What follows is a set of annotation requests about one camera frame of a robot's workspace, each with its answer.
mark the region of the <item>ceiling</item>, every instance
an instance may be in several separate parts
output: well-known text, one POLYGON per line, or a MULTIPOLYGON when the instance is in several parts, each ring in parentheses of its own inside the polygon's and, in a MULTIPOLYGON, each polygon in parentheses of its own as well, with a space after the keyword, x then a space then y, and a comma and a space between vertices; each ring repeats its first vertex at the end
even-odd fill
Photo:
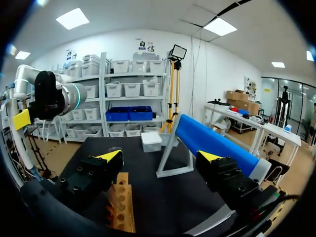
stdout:
POLYGON ((51 0, 36 7, 14 45, 31 52, 24 61, 7 56, 4 73, 15 72, 19 64, 30 64, 50 49, 82 37, 124 29, 154 29, 175 32, 211 41, 253 64, 262 72, 288 73, 316 80, 313 62, 306 60, 299 31, 275 0, 252 0, 221 18, 238 31, 218 37, 202 30, 216 14, 234 0, 51 0), (80 7, 90 21, 66 30, 56 18, 80 7), (274 68, 272 61, 285 63, 274 68))

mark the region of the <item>blue object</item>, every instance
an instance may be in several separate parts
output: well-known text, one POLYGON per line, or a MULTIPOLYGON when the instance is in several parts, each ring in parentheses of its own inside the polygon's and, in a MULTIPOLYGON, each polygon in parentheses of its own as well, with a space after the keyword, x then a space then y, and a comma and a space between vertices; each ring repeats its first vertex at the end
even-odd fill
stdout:
POLYGON ((259 162, 258 158, 243 148, 187 115, 181 115, 175 133, 194 156, 197 156, 198 151, 204 151, 220 157, 231 157, 247 176, 259 162))
POLYGON ((8 89, 11 89, 11 88, 15 88, 15 84, 14 83, 9 83, 8 89))
POLYGON ((130 121, 153 120, 153 110, 150 106, 135 106, 129 109, 130 121))
POLYGON ((238 113, 242 114, 242 115, 248 115, 249 111, 247 110, 243 110, 243 109, 238 109, 238 113))
POLYGON ((106 113, 107 121, 128 121, 130 107, 112 107, 106 113))

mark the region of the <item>ceiling light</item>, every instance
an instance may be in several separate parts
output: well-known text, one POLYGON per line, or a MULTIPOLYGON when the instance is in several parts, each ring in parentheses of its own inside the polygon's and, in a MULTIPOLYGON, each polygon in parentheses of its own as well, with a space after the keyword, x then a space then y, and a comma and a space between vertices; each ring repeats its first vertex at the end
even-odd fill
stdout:
POLYGON ((16 59, 21 59, 24 60, 26 59, 31 53, 29 52, 24 52, 24 51, 20 51, 18 52, 18 54, 15 56, 16 59))
POLYGON ((312 53, 310 51, 306 51, 306 59, 309 61, 314 61, 312 53))
POLYGON ((41 6, 45 6, 49 0, 37 0, 36 3, 41 6))
POLYGON ((67 30, 90 23, 80 8, 76 8, 56 19, 67 30))
POLYGON ((221 18, 217 18, 208 25, 204 26, 204 29, 219 36, 224 36, 237 30, 234 26, 222 20, 221 18))
POLYGON ((285 68, 284 63, 282 62, 271 62, 275 68, 285 68))

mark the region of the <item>white desk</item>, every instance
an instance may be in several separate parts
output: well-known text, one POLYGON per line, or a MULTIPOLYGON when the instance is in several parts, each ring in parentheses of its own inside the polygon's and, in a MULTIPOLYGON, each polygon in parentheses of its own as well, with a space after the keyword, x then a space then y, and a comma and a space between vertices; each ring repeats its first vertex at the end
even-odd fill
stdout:
MULTIPOLYGON (((261 133, 261 137, 259 139, 259 145, 262 143, 262 139, 263 139, 265 133, 271 134, 271 135, 273 135, 273 136, 275 136, 275 137, 277 137, 279 139, 284 140, 285 142, 288 142, 288 143, 291 143, 292 145, 294 145, 292 154, 291 154, 291 156, 289 157, 289 159, 288 159, 288 161, 286 163, 286 165, 291 166, 292 162, 294 161, 294 158, 296 156, 296 153, 297 153, 299 147, 302 145, 301 138, 298 135, 294 134, 294 133, 287 133, 287 132, 285 132, 283 130, 283 128, 281 128, 281 127, 275 126, 275 125, 273 125, 271 123, 267 123, 267 124, 262 126, 262 133, 261 133)), ((283 176, 284 175, 282 175, 278 179, 277 184, 279 182, 281 182, 283 176)))
POLYGON ((262 125, 255 122, 255 121, 252 121, 250 119, 246 119, 246 118, 243 118, 242 116, 239 116, 233 112, 231 112, 227 106, 221 106, 221 105, 215 105, 215 104, 210 104, 210 103, 206 103, 204 105, 204 110, 203 110, 203 117, 202 117, 202 123, 205 124, 205 117, 206 117, 206 111, 207 110, 211 110, 212 111, 212 114, 211 114, 211 117, 210 117, 210 121, 212 122, 212 118, 213 118, 213 114, 214 112, 217 112, 221 115, 224 115, 226 117, 229 117, 231 119, 234 119, 234 120, 237 120, 237 121, 240 121, 244 124, 247 124, 251 127, 254 127, 257 129, 256 133, 255 133, 255 137, 253 139, 253 142, 252 142, 252 145, 251 147, 244 144, 243 142, 241 142, 240 140, 236 139, 235 137, 225 133, 225 136, 236 141, 237 143, 247 147, 249 149, 249 153, 250 154, 256 154, 256 151, 259 149, 259 146, 260 146, 260 143, 258 144, 258 138, 261 134, 261 127, 262 125))

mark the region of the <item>white wall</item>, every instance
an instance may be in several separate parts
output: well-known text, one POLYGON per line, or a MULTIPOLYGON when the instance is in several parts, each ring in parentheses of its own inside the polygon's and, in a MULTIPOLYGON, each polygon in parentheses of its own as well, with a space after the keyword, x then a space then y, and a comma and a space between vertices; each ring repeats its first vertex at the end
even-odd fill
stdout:
POLYGON ((155 53, 161 58, 165 58, 167 51, 171 50, 174 44, 188 50, 186 58, 182 62, 179 106, 181 112, 189 114, 191 93, 194 86, 193 116, 197 120, 201 120, 202 106, 206 101, 215 98, 224 99, 226 90, 243 89, 244 77, 257 82, 258 95, 256 100, 261 100, 261 73, 251 64, 213 44, 200 42, 198 39, 193 39, 191 44, 191 37, 189 36, 154 30, 110 32, 79 39, 47 52, 35 60, 32 66, 43 70, 56 68, 57 64, 61 67, 65 63, 67 49, 75 50, 78 59, 87 54, 100 56, 101 52, 107 52, 109 59, 131 60, 133 54, 138 51, 140 42, 138 39, 153 42, 155 53), (193 73, 193 52, 197 65, 195 76, 193 73))
POLYGON ((286 80, 294 80, 302 83, 306 83, 312 86, 316 86, 316 78, 307 78, 301 77, 298 75, 293 74, 286 74, 286 73, 273 73, 273 72, 263 72, 263 77, 272 77, 272 78, 281 78, 286 80))

